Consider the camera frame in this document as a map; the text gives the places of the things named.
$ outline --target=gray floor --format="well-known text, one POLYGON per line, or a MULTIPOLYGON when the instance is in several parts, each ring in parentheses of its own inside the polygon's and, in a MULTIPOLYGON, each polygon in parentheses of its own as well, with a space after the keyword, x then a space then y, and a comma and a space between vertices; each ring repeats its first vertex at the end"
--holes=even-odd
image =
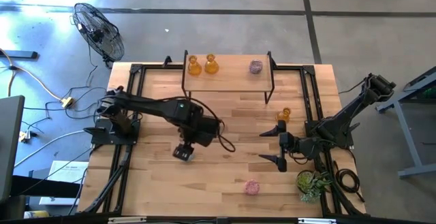
MULTIPOLYGON (((189 8, 240 10, 304 10, 302 0, 0 0, 0 3, 27 3, 71 6, 78 1, 97 7, 189 8)), ((311 0, 313 10, 354 12, 432 12, 435 0, 311 0)), ((63 95, 72 86, 84 84, 91 65, 86 42, 69 23, 66 13, 45 13, 29 6, 24 12, 0 11, 0 47, 34 50, 36 62, 16 61, 40 77, 50 89, 63 95)), ((106 14, 120 29, 125 45, 122 61, 162 61, 166 55, 181 60, 183 50, 225 54, 259 54, 271 50, 278 63, 313 63, 305 16, 224 16, 175 14, 106 14)), ((395 81, 397 91, 406 82, 436 64, 434 18, 334 18, 315 17, 315 29, 323 63, 333 64, 339 90, 348 89, 370 72, 395 81)), ((107 85, 110 72, 91 51, 99 67, 92 86, 107 85)), ((0 74, 0 90, 5 91, 9 72, 0 74)), ((53 99, 30 77, 19 74, 12 94, 26 96, 26 106, 41 108, 53 99)), ((84 91, 74 91, 78 97, 84 91)), ((341 95, 343 105, 357 91, 341 95)), ((85 96, 79 108, 101 97, 95 90, 85 96)), ((91 111, 75 116, 84 116, 91 111)), ((20 144, 17 161, 49 140, 67 132, 92 126, 92 118, 74 121, 63 112, 51 112, 52 121, 38 127, 44 131, 30 144, 20 144)), ((45 117, 45 111, 26 110, 29 123, 45 117)), ((406 141, 393 111, 378 114, 367 108, 355 120, 357 167, 367 211, 376 217, 430 221, 436 219, 436 174, 399 180, 396 172, 412 166, 406 141)), ((70 160, 86 150, 89 136, 73 135, 59 140, 15 169, 50 167, 52 160, 70 160)))

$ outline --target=yellow glass bottle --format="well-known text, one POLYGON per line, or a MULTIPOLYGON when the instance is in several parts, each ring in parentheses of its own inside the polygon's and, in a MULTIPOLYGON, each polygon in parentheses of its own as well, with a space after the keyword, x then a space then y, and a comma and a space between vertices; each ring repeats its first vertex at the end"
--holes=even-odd
POLYGON ((291 109, 284 108, 283 111, 277 113, 277 115, 275 116, 275 120, 276 121, 283 120, 285 122, 289 122, 289 115, 290 114, 291 114, 291 109))
POLYGON ((204 64, 204 71, 208 74, 216 74, 219 70, 218 63, 215 60, 215 55, 208 54, 206 56, 207 62, 204 64))
POLYGON ((192 76, 198 76, 202 73, 202 66, 197 62, 196 56, 189 57, 188 73, 192 76))

